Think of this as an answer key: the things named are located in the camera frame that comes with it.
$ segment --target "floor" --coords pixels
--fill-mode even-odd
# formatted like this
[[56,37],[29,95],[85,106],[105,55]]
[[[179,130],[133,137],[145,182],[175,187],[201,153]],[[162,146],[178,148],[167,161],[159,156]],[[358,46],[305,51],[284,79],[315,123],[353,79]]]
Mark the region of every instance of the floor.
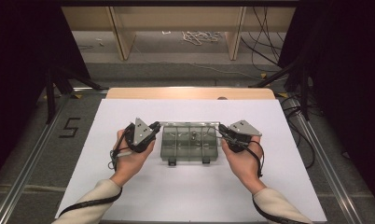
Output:
[[[251,35],[257,38],[258,33]],[[141,32],[135,39],[129,60],[124,62],[118,58],[116,43],[111,33],[74,32],[74,36],[92,80],[106,87],[247,87],[258,83],[262,76],[270,76],[273,71],[279,70],[257,54],[252,57],[251,50],[244,43],[240,44],[237,60],[231,61],[223,35],[217,42],[203,42],[202,45],[195,46],[183,40],[182,32]],[[281,47],[282,38],[285,38],[285,34],[271,34],[274,46]],[[243,39],[248,45],[254,46],[255,42],[249,34],[243,34]],[[259,41],[265,43],[267,39],[262,36]],[[257,45],[256,50],[276,60],[269,47]],[[252,61],[260,70],[272,72],[260,71],[252,65]],[[269,88],[276,93],[285,93],[284,81],[283,77],[271,83]],[[76,81],[72,81],[72,84],[74,87],[85,87]],[[58,105],[66,102],[65,106],[7,223],[49,223],[54,220],[98,105],[103,98],[104,93],[80,92],[71,98],[56,99]],[[285,100],[283,97],[278,99],[280,103]],[[282,105],[288,108],[297,103],[296,99],[291,98]],[[315,105],[313,97],[310,98],[310,104]],[[352,162],[341,155],[342,145],[327,124],[326,116],[315,106],[310,107],[309,111],[310,123],[357,210],[360,222],[356,223],[375,223],[375,199],[365,182]],[[25,161],[30,157],[37,140],[46,128],[46,119],[47,105],[43,94],[38,99],[37,109],[25,128],[24,135],[0,172],[0,205],[3,204],[8,191],[14,185]],[[62,138],[62,135],[71,134],[70,130],[64,129],[69,119],[70,126],[78,127],[76,135]],[[299,114],[291,115],[290,120],[303,132],[299,125]],[[301,158],[308,165],[313,155],[310,146],[303,139],[299,140],[299,135],[295,131],[292,131],[292,134],[295,136]],[[353,223],[342,212],[342,206],[329,185],[320,162],[316,160],[307,172],[328,223]]]

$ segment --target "person's left hand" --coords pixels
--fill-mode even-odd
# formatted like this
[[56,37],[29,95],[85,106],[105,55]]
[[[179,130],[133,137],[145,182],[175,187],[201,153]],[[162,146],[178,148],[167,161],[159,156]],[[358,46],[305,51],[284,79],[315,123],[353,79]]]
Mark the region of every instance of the person's left hand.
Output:
[[[124,130],[118,131],[118,139],[115,143],[114,149],[118,144],[119,138],[123,135]],[[153,140],[149,146],[146,148],[145,151],[141,153],[132,152],[132,154],[128,156],[118,157],[118,169],[115,173],[110,177],[112,181],[114,181],[120,187],[123,187],[124,184],[127,183],[134,175],[138,174],[141,170],[146,158],[149,154],[153,151],[153,146],[155,146],[155,140]],[[128,147],[125,139],[120,144],[119,148]],[[129,148],[123,149],[120,152],[131,151]]]

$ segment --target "sleeve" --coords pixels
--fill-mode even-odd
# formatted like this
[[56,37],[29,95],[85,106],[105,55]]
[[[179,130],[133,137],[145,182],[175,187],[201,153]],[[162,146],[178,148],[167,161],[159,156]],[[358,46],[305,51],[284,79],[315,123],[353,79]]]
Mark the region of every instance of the sleeve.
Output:
[[275,189],[262,189],[253,196],[253,201],[257,211],[269,223],[312,223],[283,194]]
[[[120,187],[110,179],[100,180],[95,188],[80,198],[76,204],[115,197],[120,194]],[[82,207],[63,213],[53,224],[99,223],[104,213],[113,203],[103,203]]]

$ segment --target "white table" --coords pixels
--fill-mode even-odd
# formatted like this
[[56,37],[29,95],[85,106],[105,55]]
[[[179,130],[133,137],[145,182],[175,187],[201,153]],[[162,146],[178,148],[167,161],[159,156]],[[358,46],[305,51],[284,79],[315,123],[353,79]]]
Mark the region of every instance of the white table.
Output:
[[[116,131],[139,117],[158,121],[220,121],[245,119],[263,133],[265,164],[262,180],[281,191],[314,222],[326,217],[301,161],[277,100],[139,100],[104,99],[63,197],[60,211],[73,204],[99,179],[108,178],[109,150]],[[179,162],[169,167],[160,157],[161,134],[141,172],[129,181],[103,220],[126,222],[263,222],[251,195],[235,177],[219,148],[210,165]]]

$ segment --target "metal rail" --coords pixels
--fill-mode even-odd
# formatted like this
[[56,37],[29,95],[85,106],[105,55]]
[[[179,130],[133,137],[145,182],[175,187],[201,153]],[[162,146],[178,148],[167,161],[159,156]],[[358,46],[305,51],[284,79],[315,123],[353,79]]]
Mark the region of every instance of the metal rail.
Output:
[[[292,106],[298,106],[297,102],[291,101]],[[298,121],[306,134],[307,138],[312,143],[312,146],[317,155],[317,161],[321,165],[322,170],[324,171],[325,177],[329,186],[331,187],[337,201],[339,202],[340,208],[350,224],[359,224],[363,223],[360,218],[354,202],[351,200],[347,190],[342,185],[339,176],[337,175],[332,163],[327,157],[324,149],[322,148],[321,143],[319,142],[318,137],[313,131],[313,127],[309,121],[307,121],[303,116],[298,114]]]
[[25,162],[23,168],[14,184],[12,185],[10,191],[8,192],[6,198],[0,205],[0,224],[7,223],[10,218],[13,209],[15,208],[22,191],[24,190],[25,185],[27,184],[31,174],[36,167],[37,162],[42,155],[43,150],[45,149],[49,138],[54,130],[54,127],[57,124],[58,118],[63,111],[64,106],[70,98],[69,94],[63,95],[59,102],[59,107],[57,108],[56,114],[53,120],[45,126],[45,129],[41,133],[39,139],[37,140],[33,151],[31,152],[29,158]]

